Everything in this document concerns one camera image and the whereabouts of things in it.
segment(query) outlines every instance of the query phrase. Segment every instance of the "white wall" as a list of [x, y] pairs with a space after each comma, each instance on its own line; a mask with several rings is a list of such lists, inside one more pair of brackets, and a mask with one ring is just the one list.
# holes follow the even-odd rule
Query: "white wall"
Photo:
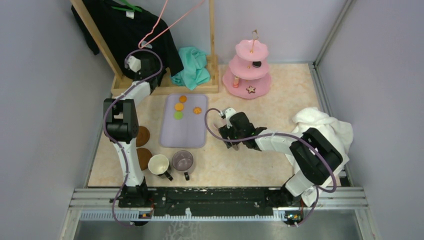
[[59, 237], [113, 74], [67, 0], [0, 1], [0, 239]]
[[320, 66], [382, 238], [424, 236], [424, 1], [357, 1]]
[[[169, 0], [162, 18], [171, 25], [201, 0]], [[215, 0], [215, 52], [227, 63], [242, 39], [268, 45], [271, 62], [314, 61], [346, 0]], [[159, 15], [165, 0], [130, 0]], [[210, 51], [208, 0], [171, 28], [177, 48]]]

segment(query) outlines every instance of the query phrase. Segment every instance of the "teal cloth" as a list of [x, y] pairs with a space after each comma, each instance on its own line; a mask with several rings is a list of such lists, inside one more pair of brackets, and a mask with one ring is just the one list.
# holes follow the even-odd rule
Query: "teal cloth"
[[172, 83], [178, 86], [186, 86], [193, 90], [200, 84], [209, 82], [211, 75], [205, 66], [206, 52], [194, 46], [182, 47], [178, 50], [184, 69], [171, 77]]

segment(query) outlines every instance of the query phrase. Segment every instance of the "white mug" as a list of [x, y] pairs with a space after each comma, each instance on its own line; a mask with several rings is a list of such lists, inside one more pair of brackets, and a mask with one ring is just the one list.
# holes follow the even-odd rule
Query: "white mug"
[[171, 165], [168, 158], [162, 154], [154, 155], [148, 161], [148, 169], [154, 175], [161, 178], [167, 177], [170, 181], [173, 180], [171, 176]]

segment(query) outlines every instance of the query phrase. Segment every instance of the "shiny metal floor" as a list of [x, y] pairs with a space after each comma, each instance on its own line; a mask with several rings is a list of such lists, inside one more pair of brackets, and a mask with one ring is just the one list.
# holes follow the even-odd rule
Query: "shiny metal floor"
[[360, 240], [353, 210], [317, 210], [299, 228], [283, 222], [149, 222], [122, 227], [113, 221], [80, 221], [75, 240]]

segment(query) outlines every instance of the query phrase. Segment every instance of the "lavender placemat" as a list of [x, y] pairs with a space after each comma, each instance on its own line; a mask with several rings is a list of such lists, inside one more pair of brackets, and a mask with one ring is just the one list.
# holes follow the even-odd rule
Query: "lavender placemat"
[[[186, 96], [182, 110], [182, 119], [174, 118], [175, 104], [181, 96]], [[195, 107], [201, 108], [200, 114], [194, 114]], [[160, 130], [160, 144], [167, 148], [198, 149], [205, 145], [205, 112], [208, 109], [208, 97], [204, 94], [170, 94], [166, 98]]]

